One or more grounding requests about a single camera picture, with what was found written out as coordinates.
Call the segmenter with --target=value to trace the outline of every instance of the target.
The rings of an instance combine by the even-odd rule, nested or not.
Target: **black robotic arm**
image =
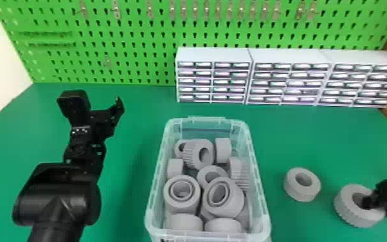
[[[33,226],[28,242],[80,241],[84,227],[96,223],[104,142],[125,111],[120,98],[108,109],[91,111],[83,90],[64,91],[57,103],[71,124],[63,162],[38,164],[13,206],[13,221]]]

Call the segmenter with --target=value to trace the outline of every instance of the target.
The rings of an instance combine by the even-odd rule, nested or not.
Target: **green tabletop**
[[[121,96],[126,112],[99,180],[102,212],[86,227],[82,241],[150,241],[143,217],[163,128],[171,118],[225,116],[251,130],[268,203],[272,240],[387,241],[387,218],[368,229],[354,228],[335,213],[332,199],[342,186],[373,188],[387,178],[387,119],[376,109],[346,107],[180,104],[175,88],[34,84],[0,112],[0,241],[26,241],[30,227],[12,222],[14,200],[40,162],[59,162],[69,123],[56,103],[65,89],[84,89],[93,109]],[[310,203],[288,197],[282,188],[292,167],[315,172],[322,190]]]

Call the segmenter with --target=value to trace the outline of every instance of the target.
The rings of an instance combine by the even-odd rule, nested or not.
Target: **clear plastic container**
[[[232,155],[243,162],[249,162],[251,176],[250,188],[246,193],[250,201],[250,228],[246,233],[205,232],[171,230],[163,228],[165,205],[163,186],[166,182],[168,159],[174,157],[173,147],[180,139],[206,138],[214,142],[215,138],[231,139]],[[157,159],[152,188],[148,198],[144,218],[152,242],[163,241],[210,241],[210,242],[269,242],[271,241],[271,222],[264,197],[257,159],[253,150],[248,125],[240,120],[227,120],[223,117],[190,116],[174,118],[166,123],[161,150]]]

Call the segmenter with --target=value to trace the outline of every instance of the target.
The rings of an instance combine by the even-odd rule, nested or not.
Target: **gray ring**
[[[222,199],[220,199],[218,202],[214,202],[213,196],[215,195],[216,190],[221,186],[224,187],[224,197]],[[213,187],[210,187],[210,190],[208,190],[208,192],[207,192],[208,204],[210,204],[210,206],[212,206],[212,207],[221,206],[222,204],[226,203],[226,201],[228,200],[229,197],[230,197],[230,188],[229,188],[228,183],[225,181],[220,181],[220,182],[216,183]]]
[[[184,183],[188,186],[189,192],[187,196],[177,196],[176,193],[174,192],[174,186],[180,183]],[[173,184],[170,185],[170,197],[176,201],[186,201],[189,200],[192,196],[194,195],[194,185],[192,182],[188,180],[177,180]]]
[[[183,199],[180,196],[176,196],[174,191],[174,184],[178,181],[187,182],[190,187],[190,192],[185,194]],[[198,182],[190,176],[179,175],[169,179],[163,186],[163,199],[165,202],[165,208],[172,214],[187,213],[195,214],[201,197],[201,188]]]

